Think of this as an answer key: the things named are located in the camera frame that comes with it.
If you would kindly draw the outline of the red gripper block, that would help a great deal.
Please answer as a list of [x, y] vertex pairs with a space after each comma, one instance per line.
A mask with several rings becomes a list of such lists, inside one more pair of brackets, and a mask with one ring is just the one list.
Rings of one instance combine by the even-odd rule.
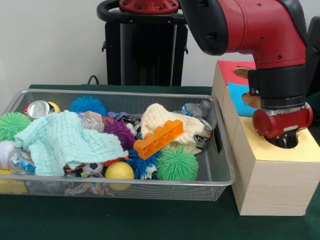
[[313, 116], [312, 108], [306, 103], [294, 108], [258, 109], [252, 115], [252, 123], [257, 134], [275, 138], [277, 147], [296, 147], [297, 132], [308, 128]]

